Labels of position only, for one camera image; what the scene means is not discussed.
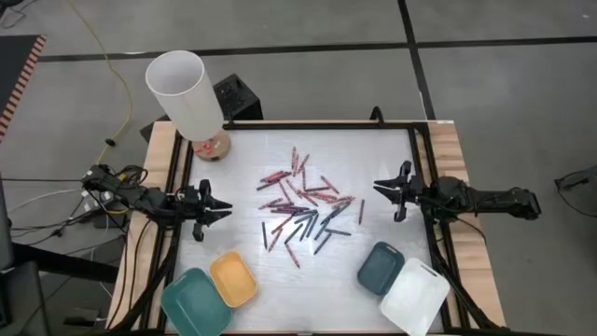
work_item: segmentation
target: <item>white cup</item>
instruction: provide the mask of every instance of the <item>white cup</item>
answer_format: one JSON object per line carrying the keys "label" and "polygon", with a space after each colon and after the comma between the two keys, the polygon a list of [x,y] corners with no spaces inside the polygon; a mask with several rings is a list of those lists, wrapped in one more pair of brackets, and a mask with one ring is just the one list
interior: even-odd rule
{"label": "white cup", "polygon": [[147,67],[146,83],[187,140],[205,141],[222,129],[222,109],[196,54],[177,50],[160,55]]}

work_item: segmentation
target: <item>black cable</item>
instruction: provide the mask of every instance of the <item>black cable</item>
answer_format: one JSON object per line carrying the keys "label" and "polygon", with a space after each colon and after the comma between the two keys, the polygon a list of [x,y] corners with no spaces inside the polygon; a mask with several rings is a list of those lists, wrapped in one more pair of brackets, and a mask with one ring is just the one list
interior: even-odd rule
{"label": "black cable", "polygon": [[131,310],[131,305],[132,305],[132,292],[134,289],[134,278],[135,278],[136,272],[137,272],[137,256],[139,254],[139,245],[141,244],[141,240],[143,240],[143,233],[145,233],[150,222],[151,222],[151,219],[149,219],[146,222],[145,226],[141,229],[141,233],[139,234],[139,239],[137,240],[137,244],[134,247],[134,258],[132,259],[132,280],[131,280],[131,296],[129,297],[129,310]]}
{"label": "black cable", "polygon": [[110,329],[110,326],[112,326],[112,323],[114,322],[114,319],[116,318],[116,315],[118,315],[118,310],[120,309],[120,305],[122,304],[122,298],[124,297],[124,286],[127,283],[127,259],[128,259],[128,251],[129,251],[129,247],[128,247],[128,239],[124,240],[124,276],[122,277],[122,290],[120,291],[120,297],[118,298],[118,304],[116,305],[116,310],[114,311],[114,314],[112,315],[112,318],[110,319],[110,322],[108,322],[105,325],[106,329]]}
{"label": "black cable", "polygon": [[81,252],[81,251],[85,251],[85,250],[92,249],[92,248],[95,248],[95,247],[99,247],[99,246],[101,246],[101,245],[110,244],[110,243],[112,243],[112,242],[115,242],[115,241],[117,241],[117,240],[119,240],[119,239],[120,239],[120,236],[118,236],[118,237],[116,237],[116,238],[114,238],[114,239],[111,239],[111,240],[109,240],[109,241],[107,241],[107,242],[99,243],[99,244],[97,244],[97,245],[93,245],[93,246],[87,246],[87,247],[79,248],[79,249],[77,249],[77,250],[75,250],[75,251],[71,251],[71,252],[68,252],[68,253],[64,253],[64,255],[65,255],[65,256],[70,256],[70,255],[72,255],[72,254],[75,254],[75,253],[77,253],[77,252]]}
{"label": "black cable", "polygon": [[56,229],[56,230],[54,230],[54,231],[53,231],[53,232],[52,232],[52,233],[51,233],[51,234],[50,234],[48,237],[45,237],[45,238],[42,238],[42,239],[40,239],[40,240],[38,240],[38,241],[36,241],[36,242],[30,243],[30,244],[24,244],[24,245],[27,245],[27,246],[34,246],[34,245],[42,244],[42,243],[44,243],[45,241],[47,241],[49,238],[52,238],[52,237],[58,237],[58,236],[59,236],[59,234],[61,234],[61,233],[59,233],[59,232],[60,232],[60,229]]}
{"label": "black cable", "polygon": [[481,199],[481,200],[480,200],[480,201],[478,201],[477,203],[474,203],[474,204],[473,204],[473,206],[474,206],[474,207],[473,207],[473,213],[474,213],[474,214],[475,214],[475,216],[476,216],[476,215],[478,214],[478,212],[477,212],[477,209],[479,209],[479,207],[480,207],[480,206],[481,206],[483,203],[485,203],[485,202],[487,202],[487,201],[489,201],[489,200],[493,200],[493,202],[496,202],[496,201],[497,201],[499,198],[501,198],[501,197],[503,197],[503,196],[506,196],[506,195],[508,195],[510,192],[512,192],[512,191],[514,191],[514,190],[521,190],[521,188],[519,188],[519,187],[510,188],[510,189],[508,189],[508,190],[506,190],[506,191],[504,191],[504,192],[502,192],[502,193],[500,193],[500,194],[497,194],[497,195],[490,195],[490,196],[487,196],[487,197],[485,197],[484,199]]}
{"label": "black cable", "polygon": [[485,245],[487,244],[487,237],[485,237],[485,233],[483,233],[483,231],[481,231],[478,227],[474,226],[473,224],[467,222],[466,220],[464,220],[462,218],[456,217],[456,219],[458,219],[461,222],[465,223],[469,227],[475,229],[475,231],[477,231],[481,235],[481,237],[483,237],[483,241],[485,242]]}
{"label": "black cable", "polygon": [[81,182],[81,179],[62,178],[2,178],[2,181],[9,182]]}
{"label": "black cable", "polygon": [[568,202],[568,200],[566,200],[566,198],[565,198],[565,197],[563,197],[563,195],[562,195],[562,191],[561,191],[560,189],[558,189],[558,195],[560,195],[560,197],[562,197],[562,201],[563,201],[564,203],[566,203],[566,205],[568,205],[568,206],[569,206],[569,207],[570,207],[572,210],[574,210],[574,211],[578,212],[580,215],[583,215],[583,216],[586,216],[586,217],[591,217],[591,218],[597,218],[597,214],[596,214],[596,215],[594,215],[594,214],[589,214],[589,213],[586,213],[586,212],[584,212],[584,211],[582,211],[582,210],[578,209],[577,207],[575,207],[575,206],[571,205],[571,204],[570,204],[570,202]]}
{"label": "black cable", "polygon": [[91,191],[87,190],[87,192],[89,193],[89,195],[91,196],[91,198],[93,198],[93,200],[95,200],[95,202],[97,202],[102,207],[102,209],[104,209],[105,214],[110,218],[110,220],[112,220],[112,222],[114,223],[114,225],[116,225],[117,228],[119,228],[124,234],[127,234],[127,232],[124,231],[124,229],[120,226],[120,224],[118,224],[118,222],[112,217],[112,215],[110,215],[110,213],[105,208],[105,206],[102,203],[102,201],[98,200],[97,197],[95,197]]}
{"label": "black cable", "polygon": [[25,10],[27,7],[29,7],[30,5],[32,5],[32,4],[34,4],[34,3],[36,3],[37,1],[39,1],[39,0],[33,0],[33,1],[32,1],[32,2],[30,2],[29,4],[27,4],[27,5],[23,6],[23,7],[19,8],[19,9],[13,9],[12,7],[9,7],[9,8],[8,8],[8,10],[10,10],[11,12],[13,12],[13,13],[15,13],[15,14],[19,14],[20,16],[19,16],[19,18],[18,18],[18,19],[16,19],[14,22],[12,22],[12,23],[11,23],[11,24],[9,24],[9,25],[4,25],[4,24],[2,24],[2,25],[1,25],[1,26],[2,26],[2,28],[3,28],[3,29],[10,29],[10,28],[13,28],[14,26],[16,26],[17,24],[19,24],[19,22],[21,22],[22,20],[24,20],[24,19],[27,17],[27,14],[23,13],[23,11],[24,11],[24,10]]}
{"label": "black cable", "polygon": [[52,291],[46,298],[44,298],[44,300],[41,302],[41,304],[39,306],[37,306],[37,308],[29,315],[29,317],[27,317],[27,320],[25,320],[25,323],[23,323],[21,330],[19,331],[18,335],[22,335],[22,333],[25,331],[25,328],[27,328],[27,326],[29,325],[29,323],[31,322],[31,320],[34,318],[35,314],[37,314],[37,312],[42,309],[44,307],[44,304],[49,301],[49,299],[51,299],[56,293],[58,293],[58,291],[64,287],[64,285],[66,285],[66,283],[72,279],[72,276],[67,277],[66,279],[64,279],[64,281],[62,281],[61,284],[59,284],[56,289],[54,289],[54,291]]}
{"label": "black cable", "polygon": [[447,207],[445,205],[442,205],[440,203],[437,203],[436,201],[434,201],[434,200],[432,200],[432,199],[430,199],[428,197],[425,197],[425,196],[419,196],[419,200],[425,201],[427,203],[430,203],[430,204],[434,205],[435,207],[438,207],[438,208],[440,208],[442,210],[445,210],[445,211],[448,211],[448,212],[451,212],[451,213],[454,213],[454,214],[460,214],[460,213],[462,213],[462,211],[460,211],[460,210],[450,209],[449,207]]}

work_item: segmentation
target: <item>yellow tray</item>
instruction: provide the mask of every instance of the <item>yellow tray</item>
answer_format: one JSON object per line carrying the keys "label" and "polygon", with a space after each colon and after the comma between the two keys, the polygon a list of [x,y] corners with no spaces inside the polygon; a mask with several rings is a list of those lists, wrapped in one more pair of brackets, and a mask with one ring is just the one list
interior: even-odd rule
{"label": "yellow tray", "polygon": [[230,251],[212,262],[209,265],[209,275],[228,307],[239,307],[257,293],[255,277],[241,255],[235,251]]}

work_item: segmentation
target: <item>dark teal tray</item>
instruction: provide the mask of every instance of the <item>dark teal tray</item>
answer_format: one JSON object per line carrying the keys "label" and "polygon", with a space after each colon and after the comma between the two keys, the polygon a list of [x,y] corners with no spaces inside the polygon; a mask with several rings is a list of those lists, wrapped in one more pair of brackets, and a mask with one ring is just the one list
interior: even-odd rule
{"label": "dark teal tray", "polygon": [[404,266],[404,256],[384,242],[373,246],[371,253],[358,271],[359,284],[377,295],[385,295]]}
{"label": "dark teal tray", "polygon": [[164,289],[161,307],[181,336],[216,336],[232,318],[209,276],[190,269]]}

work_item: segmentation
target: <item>wire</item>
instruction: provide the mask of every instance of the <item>wire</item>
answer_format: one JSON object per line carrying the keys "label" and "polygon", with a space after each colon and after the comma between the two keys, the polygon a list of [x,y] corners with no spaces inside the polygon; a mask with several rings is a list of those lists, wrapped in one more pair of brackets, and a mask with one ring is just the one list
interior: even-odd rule
{"label": "wire", "polygon": [[461,222],[465,223],[469,227],[475,229],[475,231],[477,231],[481,235],[481,237],[483,237],[483,241],[485,242],[485,245],[487,244],[487,237],[485,237],[485,233],[483,233],[483,231],[481,231],[478,227],[474,226],[473,224],[467,222],[466,220],[464,220],[462,218],[456,217],[456,219],[458,219]]}
{"label": "wire", "polygon": [[30,200],[27,200],[27,201],[25,201],[25,202],[23,202],[23,203],[15,206],[15,207],[13,207],[12,209],[9,209],[8,212],[11,213],[11,212],[13,212],[13,211],[15,211],[15,210],[17,210],[19,208],[24,207],[25,205],[27,205],[27,204],[29,204],[31,202],[35,202],[37,200],[41,200],[41,199],[47,198],[49,196],[60,195],[60,194],[64,194],[64,193],[74,192],[74,191],[79,191],[79,189],[58,190],[58,191],[49,192],[47,194],[39,195],[39,196],[36,196],[36,197],[34,197],[34,198],[30,199]]}
{"label": "wire", "polygon": [[[102,234],[102,238],[105,237],[105,235],[108,233],[108,229],[110,228],[110,222],[108,219],[108,214],[105,214],[105,230],[104,233]],[[93,261],[93,252],[95,252],[95,248],[97,246],[95,246],[92,250],[91,250],[91,256],[90,256],[90,261]],[[110,291],[104,286],[104,284],[100,281],[100,287],[104,290],[104,292],[110,297],[110,299],[112,299],[112,294],[110,293]]]}
{"label": "wire", "polygon": [[48,237],[46,237],[46,238],[42,238],[42,239],[40,239],[40,240],[38,240],[38,241],[36,241],[36,242],[34,242],[34,243],[30,243],[30,244],[26,244],[26,245],[27,245],[27,246],[34,246],[34,245],[42,244],[42,243],[44,243],[45,241],[47,241],[49,238],[52,238],[52,237],[54,237],[54,236],[58,236],[58,233],[57,233],[57,231],[58,231],[58,230],[59,230],[59,229],[56,229],[55,231],[53,231],[53,232],[52,232],[52,233],[51,233],[51,234],[50,234]]}
{"label": "wire", "polygon": [[564,203],[566,203],[566,205],[568,205],[568,206],[569,206],[569,207],[570,207],[572,210],[574,210],[574,211],[578,212],[580,215],[583,215],[583,216],[586,216],[586,217],[591,217],[591,218],[597,218],[597,214],[596,214],[596,215],[594,215],[594,214],[589,214],[589,213],[587,213],[587,212],[584,212],[584,211],[582,211],[582,210],[578,209],[577,207],[575,207],[575,206],[571,205],[571,204],[570,204],[570,202],[568,202],[568,200],[566,200],[566,198],[565,198],[565,197],[563,197],[563,195],[562,195],[562,191],[561,191],[560,189],[558,189],[558,195],[560,195],[560,197],[562,197],[562,201],[563,201]]}
{"label": "wire", "polygon": [[71,212],[71,214],[68,217],[68,219],[66,219],[66,220],[64,220],[62,222],[59,222],[59,223],[50,224],[50,225],[44,225],[44,226],[26,227],[26,228],[11,228],[12,231],[25,231],[25,233],[18,234],[18,235],[13,235],[11,238],[21,238],[21,237],[23,237],[23,236],[25,236],[25,235],[27,235],[29,233],[41,231],[41,230],[44,230],[44,229],[55,228],[55,227],[59,227],[59,226],[62,226],[60,228],[60,230],[62,230],[63,228],[65,228],[67,226],[71,226],[71,225],[77,224],[77,221],[81,217],[83,217],[85,214],[79,215],[77,217],[73,217],[73,215],[75,214],[76,210],[78,210],[78,208],[81,206],[81,204],[83,203],[84,199],[85,199],[84,197],[81,197],[81,200],[79,200],[79,202],[76,204],[75,209],[73,209],[73,211]]}
{"label": "wire", "polygon": [[[110,58],[108,57],[108,53],[105,50],[104,44],[100,40],[100,37],[97,34],[95,34],[95,31],[93,30],[93,28],[91,28],[91,25],[87,22],[87,20],[85,20],[85,17],[83,17],[83,15],[78,11],[78,9],[76,8],[75,3],[73,2],[73,0],[66,0],[66,4],[68,4],[68,6],[71,9],[73,9],[73,11],[75,12],[75,14],[81,19],[81,21],[83,21],[83,23],[87,27],[87,30],[89,30],[89,32],[91,33],[91,35],[93,35],[93,38],[95,38],[95,41],[97,42],[98,46],[102,50],[102,54],[104,55],[105,62],[107,63],[108,68],[114,74],[114,76],[116,76],[118,78],[118,80],[120,81],[120,83],[124,87],[124,90],[127,92],[127,97],[129,99],[129,113],[127,114],[127,118],[122,123],[122,126],[120,126],[120,128],[112,135],[112,138],[106,139],[106,143],[108,142],[107,140],[110,140],[110,141],[114,142],[114,141],[116,141],[116,139],[118,138],[118,136],[122,133],[122,131],[124,130],[124,128],[129,124],[129,122],[131,122],[131,118],[132,118],[132,94],[131,94],[131,90],[129,89],[129,85],[127,84],[126,80],[124,80],[124,78],[120,75],[120,73],[118,71],[116,71],[116,69],[114,69],[114,67],[112,66],[112,63],[110,62]],[[104,157],[104,154],[108,150],[109,147],[111,147],[111,146],[108,145],[108,144],[106,144],[104,146],[104,149],[102,150],[102,152],[100,153],[100,155],[98,156],[98,158],[97,158],[97,160],[95,162],[96,164],[99,164],[102,161],[102,158]]]}
{"label": "wire", "polygon": [[122,209],[122,210],[106,210],[106,213],[110,215],[123,215],[129,212],[129,209]]}
{"label": "wire", "polygon": [[112,217],[112,215],[110,215],[110,213],[105,208],[105,206],[102,203],[102,201],[98,200],[97,197],[95,197],[90,190],[87,190],[87,192],[89,193],[89,195],[91,196],[91,198],[93,198],[93,200],[95,200],[95,202],[97,202],[102,207],[102,209],[104,209],[105,214],[110,218],[110,220],[112,220],[112,222],[114,223],[114,225],[116,225],[117,228],[119,228],[124,234],[127,234],[127,232],[124,231],[124,229],[120,226],[120,224],[118,224],[118,222]]}
{"label": "wire", "polygon": [[77,250],[75,250],[75,251],[71,251],[71,252],[68,252],[68,253],[64,253],[64,255],[65,255],[65,256],[74,255],[74,254],[75,254],[75,253],[77,253],[77,252],[86,251],[86,250],[88,250],[88,249],[92,249],[92,248],[100,247],[100,246],[102,246],[102,245],[110,244],[110,243],[112,243],[112,242],[115,242],[115,241],[117,241],[117,240],[119,240],[119,239],[120,239],[120,236],[118,236],[118,237],[116,237],[116,238],[114,238],[114,239],[110,239],[109,241],[106,241],[106,242],[103,242],[103,243],[99,243],[99,244],[92,245],[92,246],[87,246],[87,247],[82,247],[82,248],[79,248],[79,249],[77,249]]}
{"label": "wire", "polygon": [[124,240],[124,275],[122,276],[122,290],[120,291],[120,297],[118,298],[118,304],[116,305],[116,310],[114,311],[114,314],[112,315],[112,318],[110,319],[110,322],[108,322],[105,325],[106,329],[110,329],[110,327],[112,326],[112,323],[114,323],[114,319],[116,318],[116,315],[118,314],[118,310],[120,309],[120,305],[122,304],[122,298],[124,297],[124,285],[127,283],[127,259],[128,259],[128,254],[129,254],[129,247],[128,247],[128,239]]}
{"label": "wire", "polygon": [[29,315],[29,317],[27,317],[27,320],[25,320],[25,323],[23,323],[18,335],[22,335],[22,333],[25,331],[25,328],[27,328],[31,320],[34,318],[35,314],[37,314],[37,312],[44,307],[44,304],[47,301],[49,301],[49,299],[51,299],[56,293],[58,293],[58,291],[61,290],[64,287],[64,285],[66,285],[66,283],[72,278],[72,276],[69,276],[66,279],[64,279],[64,281],[62,281],[62,283],[59,286],[57,286],[56,289],[54,289],[46,298],[44,298],[41,304],[37,306],[37,308]]}
{"label": "wire", "polygon": [[13,28],[14,26],[16,26],[17,24],[19,24],[19,22],[21,22],[22,20],[24,20],[24,19],[27,17],[27,14],[23,13],[23,11],[24,11],[24,10],[25,10],[27,7],[29,7],[30,5],[32,5],[32,4],[34,4],[34,3],[36,3],[37,1],[39,1],[39,0],[33,0],[33,1],[32,1],[32,2],[30,2],[29,4],[27,4],[27,5],[23,6],[23,7],[19,8],[19,9],[13,9],[12,7],[9,7],[9,8],[8,8],[8,10],[10,10],[11,12],[13,12],[13,13],[15,13],[15,14],[19,14],[20,16],[19,16],[19,18],[18,18],[18,19],[16,19],[16,20],[15,20],[14,22],[12,22],[11,24],[9,24],[9,25],[4,25],[4,24],[2,24],[2,25],[0,25],[0,26],[1,26],[3,29],[10,29],[10,28]]}
{"label": "wire", "polygon": [[7,182],[81,182],[81,179],[61,179],[61,178],[2,178]]}
{"label": "wire", "polygon": [[150,222],[151,222],[151,219],[149,219],[146,222],[145,226],[141,229],[141,233],[139,234],[139,238],[137,239],[137,244],[134,247],[134,258],[132,261],[131,296],[129,297],[129,310],[131,310],[131,305],[132,305],[132,293],[133,293],[133,289],[134,289],[134,278],[135,278],[136,272],[137,272],[137,255],[139,254],[139,245],[141,244],[141,241],[143,240],[143,233],[145,233]]}

